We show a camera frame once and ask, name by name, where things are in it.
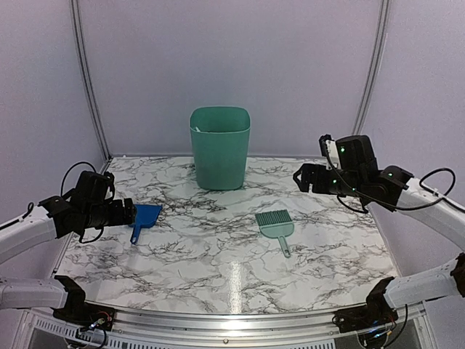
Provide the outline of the blue plastic dustpan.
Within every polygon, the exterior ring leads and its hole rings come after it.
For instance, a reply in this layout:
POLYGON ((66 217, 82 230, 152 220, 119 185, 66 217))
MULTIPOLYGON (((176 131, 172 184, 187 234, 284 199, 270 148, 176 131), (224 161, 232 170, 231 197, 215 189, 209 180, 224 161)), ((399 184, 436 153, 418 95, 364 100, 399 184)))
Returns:
POLYGON ((152 228, 159 217, 163 207, 161 205, 135 204, 136 216, 134 222, 129 225, 132 228, 131 244, 137 244, 141 230, 152 228))

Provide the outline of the light green hand brush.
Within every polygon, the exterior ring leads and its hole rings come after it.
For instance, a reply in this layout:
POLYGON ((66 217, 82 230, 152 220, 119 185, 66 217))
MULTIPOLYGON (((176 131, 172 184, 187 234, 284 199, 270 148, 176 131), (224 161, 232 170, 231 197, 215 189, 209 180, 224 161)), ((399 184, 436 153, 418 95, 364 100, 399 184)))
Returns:
POLYGON ((270 239, 276 239, 285 258, 291 257, 291 249, 287 238, 294 233, 294 222, 286 209, 255 214, 256 223, 261 234, 270 239))

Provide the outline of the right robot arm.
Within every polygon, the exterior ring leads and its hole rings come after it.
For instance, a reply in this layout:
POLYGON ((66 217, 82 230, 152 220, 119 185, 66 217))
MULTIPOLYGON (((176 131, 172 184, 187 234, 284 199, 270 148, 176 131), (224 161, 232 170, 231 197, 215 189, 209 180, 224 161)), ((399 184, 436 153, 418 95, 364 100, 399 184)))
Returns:
POLYGON ((299 190, 305 193, 356 198, 375 222, 384 241, 395 256, 396 265, 410 261, 401 257, 426 231, 428 242, 445 241, 458 256, 452 260, 433 254, 438 264, 411 267, 410 273, 380 280, 368 293, 365 303, 335 313, 340 330, 378 326, 397 319, 397 311, 424 301, 464 296, 464 206, 450 199, 399 166, 380 169, 367 135, 352 135, 335 140, 330 135, 319 139, 324 164, 305 163, 294 173, 299 190))

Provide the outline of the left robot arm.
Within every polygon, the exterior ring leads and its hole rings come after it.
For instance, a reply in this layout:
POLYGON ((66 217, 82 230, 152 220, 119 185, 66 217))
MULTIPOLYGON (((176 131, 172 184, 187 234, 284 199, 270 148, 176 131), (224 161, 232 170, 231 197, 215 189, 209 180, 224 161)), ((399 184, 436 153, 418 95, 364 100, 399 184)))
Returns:
MULTIPOLYGON (((1 262, 69 235, 83 238, 88 229, 103 233, 108 227, 133 224, 136 206, 115 194, 111 173, 83 171, 68 192, 30 203, 25 213, 1 224, 1 262)), ((112 310, 88 303, 85 291, 68 276, 3 278, 1 309, 30 308, 50 308, 56 318, 75 324, 109 323, 112 318, 112 310)))

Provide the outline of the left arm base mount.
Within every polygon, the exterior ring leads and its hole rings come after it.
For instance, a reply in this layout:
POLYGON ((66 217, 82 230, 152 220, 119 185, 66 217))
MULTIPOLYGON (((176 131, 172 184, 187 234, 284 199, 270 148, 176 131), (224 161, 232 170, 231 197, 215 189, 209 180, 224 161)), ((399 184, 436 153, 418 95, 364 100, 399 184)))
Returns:
POLYGON ((103 319, 103 323, 98 325, 98 327, 100 329, 104 329, 105 331, 110 331, 112 329, 115 314, 115 308, 87 302, 74 308, 62 308, 53 310, 53 316, 55 318, 85 327, 89 327, 96 321, 103 319))

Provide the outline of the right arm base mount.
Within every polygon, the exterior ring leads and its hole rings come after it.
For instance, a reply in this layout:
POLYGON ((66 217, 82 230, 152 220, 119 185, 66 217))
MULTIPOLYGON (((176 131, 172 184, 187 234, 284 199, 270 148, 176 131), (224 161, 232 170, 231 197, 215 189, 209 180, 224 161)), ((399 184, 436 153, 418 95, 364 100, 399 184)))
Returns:
POLYGON ((361 331, 398 320, 396 310, 369 310, 367 305, 337 310, 332 322, 338 327, 340 333, 361 331))

